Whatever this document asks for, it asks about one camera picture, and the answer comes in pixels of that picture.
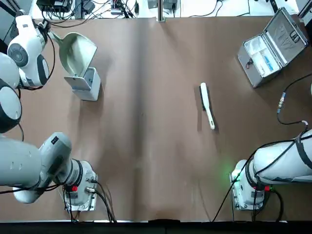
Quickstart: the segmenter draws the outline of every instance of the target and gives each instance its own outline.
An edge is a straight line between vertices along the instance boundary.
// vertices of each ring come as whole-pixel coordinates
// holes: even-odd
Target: connector
[[[279,114],[279,112],[281,111],[282,106],[283,106],[283,104],[284,104],[285,95],[286,95],[286,93],[283,93],[281,99],[279,100],[278,108],[277,108],[277,113],[278,113],[278,114]]]
[[[94,188],[86,187],[84,190],[87,193],[90,193],[90,194],[95,194],[96,193],[96,190]]]
[[[136,0],[136,2],[135,2],[135,14],[136,14],[136,16],[138,16],[138,13],[139,13],[139,5],[138,5],[138,2]]]

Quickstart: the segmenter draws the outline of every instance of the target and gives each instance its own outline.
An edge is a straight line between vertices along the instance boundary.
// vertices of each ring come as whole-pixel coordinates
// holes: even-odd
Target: brown table surface
[[[89,161],[99,181],[109,186],[118,220],[212,219],[229,188],[229,172],[240,159],[263,143],[289,139],[302,130],[279,124],[276,109],[287,84],[312,70],[311,48],[258,89],[251,87],[236,58],[242,41],[261,32],[269,19],[91,20],[75,28],[53,28],[60,36],[82,33],[98,46],[92,66],[102,90],[97,102],[72,94],[56,44],[51,80],[42,90],[22,91],[25,141],[39,147],[51,133],[66,133],[72,157]],[[51,44],[44,55],[51,68]],[[198,86],[203,81],[209,86],[217,131],[201,110]],[[312,122],[310,83],[306,79],[289,91],[283,120]],[[8,135],[19,139],[18,127]],[[284,220],[312,219],[311,184],[276,188],[284,199]],[[0,220],[69,218],[56,190],[34,204],[2,195],[0,207]],[[275,220],[278,211],[272,195],[258,219]],[[80,218],[107,219],[101,200],[95,212]],[[235,211],[235,218],[250,220],[251,212]],[[217,220],[231,219],[228,198]]]

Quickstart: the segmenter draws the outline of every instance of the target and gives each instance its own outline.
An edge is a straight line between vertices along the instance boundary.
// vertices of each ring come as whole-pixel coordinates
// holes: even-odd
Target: white brush
[[[201,83],[199,89],[200,89],[201,102],[203,104],[203,109],[207,113],[210,128],[213,130],[215,129],[215,123],[214,123],[214,119],[210,111],[208,89],[207,89],[206,83]]]

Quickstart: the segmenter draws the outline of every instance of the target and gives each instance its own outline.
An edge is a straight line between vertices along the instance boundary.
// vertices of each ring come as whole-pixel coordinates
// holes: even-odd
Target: black cable
[[[135,7],[135,5],[136,4],[134,4],[134,6],[132,7],[132,9],[130,9],[130,7],[127,5],[128,4],[128,1],[129,0],[126,0],[126,3],[124,3],[124,5],[125,5],[125,7],[128,9],[128,14],[129,14],[129,16],[131,17],[131,18],[136,18],[135,16],[134,16],[134,14],[132,13],[132,10],[134,9],[134,7]]]
[[[65,206],[64,209],[69,213],[66,202],[65,202],[65,188],[63,188],[63,201],[64,201],[64,206]]]
[[[256,208],[255,208],[255,200],[257,198],[257,192],[258,192],[258,186],[259,186],[259,182],[257,182],[257,185],[255,187],[255,190],[254,190],[254,194],[253,194],[253,215],[252,215],[252,222],[255,222],[255,211],[256,211]]]
[[[308,77],[310,77],[310,76],[312,76],[312,73],[309,73],[309,74],[307,74],[307,75],[305,75],[305,76],[303,76],[303,77],[301,77],[301,78],[299,78],[299,79],[296,79],[295,81],[293,81],[293,82],[291,82],[289,85],[287,85],[287,87],[284,89],[283,94],[282,94],[282,97],[281,97],[281,99],[280,99],[280,101],[279,101],[279,104],[278,104],[278,108],[277,108],[277,115],[276,115],[276,117],[277,117],[277,121],[278,121],[279,123],[281,123],[281,124],[283,124],[283,125],[292,125],[292,124],[298,124],[298,123],[305,123],[305,124],[306,124],[306,128],[307,128],[308,123],[307,123],[306,121],[300,120],[300,121],[293,121],[293,122],[285,123],[285,122],[283,122],[283,121],[280,120],[279,114],[280,114],[280,111],[281,111],[281,109],[282,109],[282,107],[283,107],[284,100],[285,100],[285,96],[286,96],[286,92],[288,91],[288,89],[289,89],[292,85],[294,85],[295,83],[297,83],[297,82],[299,82],[299,81],[301,81],[301,80],[303,80],[303,79],[305,79],[305,78],[308,78]]]
[[[301,140],[306,140],[306,139],[309,139],[309,138],[312,138],[312,135],[310,135],[310,136],[305,136],[305,137],[301,138]],[[229,195],[229,193],[230,193],[232,187],[234,186],[234,183],[237,182],[237,179],[239,178],[240,174],[242,173],[242,171],[243,171],[244,168],[246,167],[247,163],[248,163],[248,162],[250,161],[250,159],[254,156],[255,152],[256,152],[258,149],[261,149],[261,148],[263,148],[263,147],[266,147],[266,146],[269,146],[269,145],[278,144],[278,143],[282,143],[282,142],[294,142],[294,140],[293,140],[293,139],[291,139],[291,140],[279,140],[279,141],[274,141],[274,142],[270,142],[270,143],[263,144],[262,146],[260,146],[259,148],[257,148],[257,149],[249,156],[249,158],[246,160],[245,164],[243,165],[242,169],[241,169],[240,172],[238,173],[236,179],[232,182],[230,188],[228,189],[227,193],[225,194],[225,197],[223,198],[223,201],[222,201],[222,203],[221,203],[221,205],[220,205],[220,207],[219,207],[217,213],[215,214],[215,216],[214,216],[212,222],[214,222],[215,219],[217,218],[217,216],[218,216],[218,214],[219,214],[219,212],[220,212],[220,210],[221,210],[221,208],[222,208],[222,206],[223,206],[223,204],[224,204],[224,202],[225,202],[227,196]]]
[[[30,188],[20,188],[20,189],[15,189],[15,190],[6,190],[6,191],[1,191],[0,194],[11,194],[19,191],[25,191],[25,190],[30,190]]]
[[[109,206],[107,204],[107,201],[105,199],[105,197],[103,197],[103,195],[98,191],[96,190],[95,193],[102,199],[102,201],[104,202],[105,206],[106,206],[106,211],[107,211],[107,216],[108,216],[108,219],[110,220],[110,222],[114,222],[116,223],[116,219],[115,217],[113,216],[111,210],[109,209]]]
[[[215,16],[217,16],[218,15],[218,12],[219,12],[219,10],[221,9],[221,7],[223,6],[223,1],[220,1],[221,2],[221,6],[219,7],[219,9],[216,11],[216,15]]]
[[[107,197],[106,192],[105,192],[104,189],[103,189],[103,186],[102,186],[98,181],[92,180],[91,182],[98,184],[98,185],[100,186],[102,192],[103,192],[104,197]],[[109,202],[109,205],[110,205],[110,209],[111,209],[111,212],[112,212],[113,216],[115,216],[115,214],[114,214],[114,208],[113,208],[112,195],[111,195],[111,192],[109,191],[108,188],[107,188],[107,190],[108,190],[108,194],[109,194],[108,202]]]
[[[281,221],[282,219],[282,216],[283,216],[283,213],[284,213],[284,201],[283,201],[283,198],[282,198],[282,195],[276,191],[275,189],[272,190],[272,193],[276,194],[278,199],[279,199],[279,203],[280,203],[280,207],[279,207],[279,213],[278,213],[278,217],[276,219],[276,222],[279,222]]]
[[[264,210],[264,208],[266,207],[266,205],[267,205],[267,203],[268,203],[268,201],[269,201],[269,199],[270,199],[270,194],[271,194],[271,191],[269,191],[269,192],[266,192],[266,191],[265,191],[265,192],[264,192],[263,205],[262,205],[261,208],[259,208],[259,209],[256,210],[255,216],[257,216],[258,214],[260,214],[260,213]]]
[[[68,199],[69,199],[70,220],[73,222],[72,200],[70,198],[70,192],[68,193]]]
[[[20,99],[20,97],[21,97],[20,88],[18,88],[18,96],[19,96],[19,99]]]
[[[52,44],[52,47],[53,47],[53,66],[52,66],[52,70],[50,72],[50,75],[48,76],[48,79],[49,79],[51,77],[51,75],[52,75],[52,73],[54,71],[54,67],[55,67],[55,46],[54,46],[54,43],[53,43],[51,37],[49,36],[49,34],[47,33],[46,35],[49,38],[49,40],[50,40],[50,42]]]
[[[210,13],[208,13],[208,14],[205,14],[205,15],[201,15],[201,16],[194,15],[194,16],[189,16],[189,17],[203,17],[203,16],[209,16],[209,15],[211,15],[211,14],[215,11],[216,6],[218,5],[218,2],[219,2],[219,1],[221,1],[221,0],[216,0],[215,6],[214,6],[214,9],[212,10],[212,12],[210,12]]]
[[[64,185],[64,183],[51,185],[51,186],[48,186],[48,187],[45,187],[45,188],[37,188],[36,190],[43,190],[44,192],[48,192],[48,191],[52,191],[52,190],[58,188],[61,185]]]
[[[81,212],[81,211],[77,211],[77,214],[76,214],[76,216],[75,216],[75,218],[74,218],[74,221],[78,221],[77,218],[78,218],[78,219],[80,218],[80,212]]]
[[[174,14],[174,18],[176,17],[176,4],[172,4],[172,13]]]
[[[108,2],[109,2],[109,0],[107,0],[105,3],[103,3],[102,6],[101,6],[98,10],[100,10],[100,9],[101,9],[103,6],[105,6]],[[76,26],[82,25],[82,24],[86,23],[88,20],[90,20],[90,17],[91,17],[91,14],[90,14],[83,22],[81,22],[81,23],[79,23],[79,24],[68,25],[68,26],[60,26],[60,25],[57,25],[57,24],[55,24],[55,23],[50,22],[49,20],[47,20],[47,19],[44,17],[44,15],[43,15],[43,11],[41,12],[41,14],[42,14],[42,17],[43,17],[46,21],[48,21],[51,25],[53,25],[53,26],[55,26],[55,27],[59,27],[59,28],[72,28],[72,27],[76,27]]]
[[[67,20],[69,20],[69,19],[75,14],[75,10],[76,10],[80,5],[84,4],[85,1],[88,1],[86,4],[88,4],[88,3],[91,2],[91,1],[94,2],[94,3],[98,3],[98,2],[95,2],[95,1],[93,1],[93,0],[83,0],[83,1],[81,1],[81,3],[79,3],[77,6],[75,6],[74,9],[71,9],[70,14],[69,14],[68,16],[66,16],[65,18],[64,18],[64,12],[63,12],[63,17],[61,17],[60,15],[58,16],[58,15],[56,14],[57,12],[56,12],[54,6],[51,4],[51,6],[52,6],[53,9],[54,9],[54,12],[46,11],[46,14],[49,16],[49,13],[51,13],[52,15],[54,15],[55,17],[57,17],[58,19],[63,20],[63,21],[59,21],[59,22],[53,22],[54,24],[64,23],[64,22],[66,22]]]
[[[232,207],[232,218],[233,218],[233,222],[235,222],[235,217],[234,217],[234,199],[233,199],[233,192],[231,192],[231,207]]]
[[[249,0],[247,0],[247,2],[248,2],[248,12],[247,12],[247,13],[244,13],[244,14],[241,14],[241,15],[239,15],[239,16],[244,16],[244,15],[247,15],[247,14],[249,14],[249,15],[250,15],[250,5],[249,5]]]
[[[24,130],[23,130],[23,128],[21,127],[21,124],[20,124],[20,123],[18,123],[18,126],[19,126],[20,132],[21,132],[21,140],[24,141]]]

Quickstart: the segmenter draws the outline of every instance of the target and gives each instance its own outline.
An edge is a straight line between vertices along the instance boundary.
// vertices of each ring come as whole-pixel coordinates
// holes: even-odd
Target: open aluminum case
[[[244,41],[238,52],[253,88],[274,78],[308,45],[308,40],[282,7],[261,34]]]

